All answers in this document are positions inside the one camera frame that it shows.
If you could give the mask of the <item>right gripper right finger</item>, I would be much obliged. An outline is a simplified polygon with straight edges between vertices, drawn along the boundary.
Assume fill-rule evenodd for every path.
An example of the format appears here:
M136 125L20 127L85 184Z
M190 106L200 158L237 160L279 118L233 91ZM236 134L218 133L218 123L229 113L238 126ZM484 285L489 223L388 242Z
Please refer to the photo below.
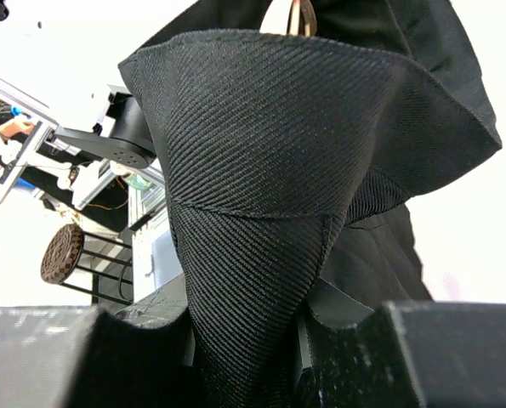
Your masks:
M297 313L299 407L425 407L390 305L373 310L319 279Z

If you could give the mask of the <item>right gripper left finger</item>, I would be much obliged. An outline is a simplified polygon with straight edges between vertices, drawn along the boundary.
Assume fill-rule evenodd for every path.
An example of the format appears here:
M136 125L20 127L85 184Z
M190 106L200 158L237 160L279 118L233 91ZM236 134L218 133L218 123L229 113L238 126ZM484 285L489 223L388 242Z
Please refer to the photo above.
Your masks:
M185 278L85 328L67 407L199 407Z

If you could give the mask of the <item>black skirt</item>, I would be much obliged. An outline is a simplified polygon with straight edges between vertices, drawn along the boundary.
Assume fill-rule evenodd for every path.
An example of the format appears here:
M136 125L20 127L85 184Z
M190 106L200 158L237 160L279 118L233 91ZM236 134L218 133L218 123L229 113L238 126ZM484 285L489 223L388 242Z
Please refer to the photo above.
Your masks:
M200 1L120 65L162 164L208 407L287 405L280 355L342 228L502 146L447 1Z

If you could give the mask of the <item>wooden hanger for black skirt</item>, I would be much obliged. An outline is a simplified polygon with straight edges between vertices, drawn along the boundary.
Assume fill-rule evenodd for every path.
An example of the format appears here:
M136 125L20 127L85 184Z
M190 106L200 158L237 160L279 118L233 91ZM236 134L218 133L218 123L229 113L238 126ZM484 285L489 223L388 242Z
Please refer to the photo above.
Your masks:
M287 23L287 34L312 37L317 32L317 19L310 0L292 0Z

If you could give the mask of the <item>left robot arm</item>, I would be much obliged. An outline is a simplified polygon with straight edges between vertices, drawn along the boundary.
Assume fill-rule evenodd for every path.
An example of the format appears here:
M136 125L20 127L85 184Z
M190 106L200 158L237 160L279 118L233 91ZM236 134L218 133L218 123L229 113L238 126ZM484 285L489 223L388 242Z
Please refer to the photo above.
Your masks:
M126 93L111 94L105 117L114 120L107 136L101 135L104 126L99 123L90 132L58 126L54 136L70 146L126 167L144 169L150 166L156 152L136 99Z

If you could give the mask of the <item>wooden stool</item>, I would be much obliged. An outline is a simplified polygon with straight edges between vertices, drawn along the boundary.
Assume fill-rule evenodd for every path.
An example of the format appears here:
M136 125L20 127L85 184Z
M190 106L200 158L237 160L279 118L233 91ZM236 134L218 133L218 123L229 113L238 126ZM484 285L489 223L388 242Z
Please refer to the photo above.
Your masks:
M93 303L103 299L129 306L133 300L124 296L122 287L134 284L125 277L125 273L133 268L133 260L120 259L118 254L110 255L101 250L95 252L87 248L89 241L100 242L111 249L116 248L119 252L133 253L133 248L123 241L88 232L78 224L66 224L58 229L47 246L40 266L41 279L50 285L86 294ZM76 271L87 273L92 277L89 289L68 282ZM102 278L116 282L116 295L100 291L99 283Z

